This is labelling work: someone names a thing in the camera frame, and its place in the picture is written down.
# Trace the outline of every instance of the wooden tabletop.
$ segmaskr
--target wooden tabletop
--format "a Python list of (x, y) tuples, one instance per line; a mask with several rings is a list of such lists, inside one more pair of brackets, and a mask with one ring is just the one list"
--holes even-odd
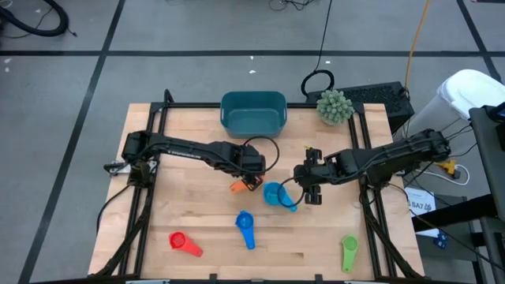
[[(372, 146), (391, 142), (391, 133), (383, 105), (365, 105)], [(126, 135), (145, 130), (149, 104), (131, 104), (125, 121), (118, 159)], [(357, 132), (361, 141), (359, 119)], [(230, 139), (219, 122), (219, 109), (169, 109), (166, 136), (202, 143)], [(295, 165), (305, 159), (304, 146), (323, 151), (323, 155), (351, 148), (349, 126), (327, 126), (314, 109), (289, 109), (288, 121), (275, 139), (280, 160), (267, 172), (265, 181), (283, 181), (293, 174)], [(275, 157), (275, 148), (267, 140), (251, 144), (267, 159)], [(113, 177), (107, 199), (122, 189), (126, 175)], [(357, 206), (358, 183), (322, 185), (323, 204), (300, 204), (293, 213), (265, 204), (262, 188), (255, 192), (231, 193), (236, 179), (215, 171), (205, 163), (182, 157), (162, 155), (159, 167), (142, 278), (207, 279), (216, 273), (219, 279), (299, 279), (313, 280), (322, 274), (325, 280), (372, 280), (372, 264), (362, 209)], [(402, 186), (400, 179), (393, 184)], [(295, 183), (286, 184), (293, 199), (301, 194)], [(97, 272), (110, 259), (125, 236), (133, 190), (119, 196), (103, 213), (100, 231), (89, 272)], [(410, 265), (424, 274), (405, 195), (393, 187), (382, 191), (391, 240)], [(235, 226), (240, 210), (254, 216), (256, 248), (249, 251)], [(183, 231), (203, 250), (201, 258), (174, 251), (168, 235)], [(342, 239), (353, 234), (359, 249), (351, 274), (342, 272)], [(383, 274), (387, 274), (383, 248), (377, 238)], [(128, 271), (133, 271), (137, 244), (130, 251)]]

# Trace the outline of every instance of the black metal frame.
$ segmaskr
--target black metal frame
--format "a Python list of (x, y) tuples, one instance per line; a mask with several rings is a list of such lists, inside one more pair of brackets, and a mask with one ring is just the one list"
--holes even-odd
[[(287, 104), (288, 108), (315, 108), (316, 104), (315, 103), (288, 103)], [(170, 108), (219, 108), (220, 103), (175, 103), (170, 95), (170, 93), (166, 90), (165, 91), (165, 102), (163, 103), (151, 103), (151, 107), (149, 110), (149, 117), (148, 117), (148, 124), (146, 126), (147, 131), (152, 131), (153, 126), (154, 126), (154, 121), (156, 118), (156, 114), (161, 111), (160, 115), (160, 121), (159, 121), (159, 128), (158, 128), (158, 133), (163, 133), (165, 130), (166, 126), (166, 116), (168, 113), (168, 109)], [(357, 107), (357, 114), (360, 119), (360, 126), (361, 126), (361, 131), (363, 135), (363, 140), (364, 140), (364, 145), (365, 148), (371, 148), (372, 144), (370, 141), (370, 136), (368, 133), (368, 125), (366, 122), (366, 117), (365, 117), (365, 108), (363, 106)], [(358, 143), (358, 138), (357, 138), (357, 131), (356, 131), (356, 125), (354, 121), (354, 117), (351, 117), (349, 119), (349, 130), (350, 130), (350, 138), (351, 138), (351, 143), (353, 148), (359, 148), (359, 143)], [(159, 155), (154, 157), (154, 161), (159, 164)], [(41, 282), (45, 284), (68, 284), (68, 283), (103, 283), (103, 284), (116, 284), (116, 283), (127, 283), (128, 281), (135, 281), (135, 280), (141, 280), (140, 278), (140, 273), (142, 271), (142, 264), (144, 260), (144, 253), (145, 253), (145, 245), (147, 241), (147, 233), (148, 233), (148, 226), (149, 226), (149, 216), (151, 214), (151, 209), (152, 209), (152, 201), (153, 201), (153, 196), (154, 196), (154, 190), (155, 190), (155, 180), (157, 177), (157, 170), (153, 171), (151, 173), (151, 180), (152, 184), (147, 188), (147, 195), (145, 202), (146, 204), (144, 205), (144, 210), (147, 205), (147, 209), (149, 212), (149, 215), (147, 217), (146, 222), (140, 229), (140, 237), (138, 241), (138, 249), (137, 249), (137, 255), (135, 258), (135, 266), (134, 266), (134, 271), (132, 274), (126, 274), (126, 268), (128, 267), (128, 261), (129, 261), (129, 249), (126, 250), (125, 255), (122, 257), (120, 263), (119, 263), (119, 269), (118, 269), (118, 275), (90, 275), (89, 278), (78, 278), (78, 279), (68, 279), (68, 280), (60, 280), (60, 281), (51, 281), (51, 282)], [(368, 185), (367, 181), (364, 178), (360, 178), (358, 180), (359, 182), (359, 187), (360, 191), (363, 192), (363, 203), (368, 204), (369, 199), (368, 199), (368, 194), (366, 194), (368, 190)], [(134, 225), (136, 223), (137, 219), (137, 213), (138, 213), (138, 207), (140, 205), (140, 196), (141, 192), (143, 189), (140, 188), (135, 188), (135, 192), (133, 193), (133, 198), (132, 198), (132, 206), (130, 208), (130, 213), (129, 213), (129, 220), (128, 220), (128, 226), (126, 229), (126, 234), (129, 234), (134, 230)], [(380, 190), (374, 190), (373, 191), (374, 198), (375, 198), (375, 203), (376, 203), (376, 212), (378, 215), (378, 219), (380, 222), (380, 227), (384, 231), (384, 233), (389, 236), (388, 231), (387, 231), (387, 220), (386, 220), (386, 215), (383, 207), (383, 201), (382, 197), (380, 194)], [(370, 206), (363, 206), (363, 212), (364, 214), (367, 214), (371, 211)], [(368, 246), (370, 249), (370, 259), (372, 261), (372, 269), (373, 269), (373, 275), (375, 281), (378, 282), (389, 282), (389, 283), (419, 283), (419, 284), (460, 284), (457, 282), (441, 282), (441, 281), (433, 281), (427, 278), (401, 278), (397, 277), (396, 273), (396, 268), (395, 268), (395, 262), (393, 261), (390, 253), (386, 250), (384, 250), (385, 256), (386, 256), (386, 261), (387, 261), (387, 271), (389, 276), (383, 276), (381, 267), (380, 267), (380, 260), (379, 260), (379, 252), (377, 249), (377, 243), (376, 243), (376, 234), (372, 227), (366, 222), (366, 232), (367, 232), (367, 238), (368, 238)], [(247, 282), (250, 283), (255, 283), (255, 282), (261, 282), (264, 284), (283, 284), (283, 283), (293, 283), (293, 284), (309, 284), (309, 283), (315, 283), (315, 284), (343, 284), (345, 281), (330, 281), (330, 280), (323, 280), (322, 275), (314, 275), (315, 280), (296, 280), (296, 281), (291, 281), (291, 280), (218, 280), (216, 274), (210, 274), (209, 279), (170, 279), (170, 283), (179, 283), (179, 284), (193, 284), (193, 283), (202, 283), (202, 284), (216, 284), (216, 283), (226, 283), (226, 284), (244, 284)]]

